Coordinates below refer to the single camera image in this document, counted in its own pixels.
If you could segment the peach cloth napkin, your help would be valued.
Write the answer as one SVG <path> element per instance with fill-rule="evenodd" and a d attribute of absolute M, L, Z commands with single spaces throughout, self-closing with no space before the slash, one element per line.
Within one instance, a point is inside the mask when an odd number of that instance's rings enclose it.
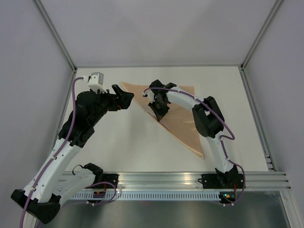
<path fill-rule="evenodd" d="M 133 93 L 133 100 L 155 121 L 156 115 L 148 106 L 148 99 L 143 97 L 142 92 L 148 88 L 147 85 L 135 85 L 126 82 L 121 82 L 120 85 L 127 92 Z M 199 158 L 204 159 L 203 149 L 200 144 L 200 135 L 196 130 L 193 114 L 191 111 L 177 105 L 169 104 L 169 111 L 161 121 L 164 121 L 170 129 L 165 128 L 158 122 L 170 135 L 183 144 L 186 148 L 191 150 Z"/>

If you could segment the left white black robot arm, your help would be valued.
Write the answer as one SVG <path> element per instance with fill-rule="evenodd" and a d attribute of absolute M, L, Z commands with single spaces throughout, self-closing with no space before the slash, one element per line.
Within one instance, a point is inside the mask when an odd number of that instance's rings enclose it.
<path fill-rule="evenodd" d="M 58 180 L 68 164 L 94 134 L 94 126 L 107 112 L 128 109 L 133 93 L 112 85 L 109 90 L 88 90 L 73 94 L 73 111 L 62 126 L 54 148 L 32 181 L 23 189 L 16 189 L 11 199 L 43 224 L 51 222 L 62 205 L 86 187 L 104 186 L 104 171 L 93 163 L 82 166 L 79 173 L 59 184 Z"/>

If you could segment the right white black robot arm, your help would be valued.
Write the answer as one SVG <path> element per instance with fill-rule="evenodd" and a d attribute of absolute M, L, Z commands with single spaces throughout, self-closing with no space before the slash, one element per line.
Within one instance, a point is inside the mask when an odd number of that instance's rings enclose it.
<path fill-rule="evenodd" d="M 225 123 L 223 114 L 212 96 L 200 99 L 173 83 L 162 84 L 155 80 L 142 93 L 149 99 L 148 106 L 156 115 L 157 121 L 169 111 L 169 104 L 177 104 L 192 112 L 198 133 L 207 139 L 215 161 L 215 174 L 201 177 L 204 189 L 244 189 L 244 169 L 230 159 L 225 148 L 225 139 L 234 140 L 235 136 Z"/>

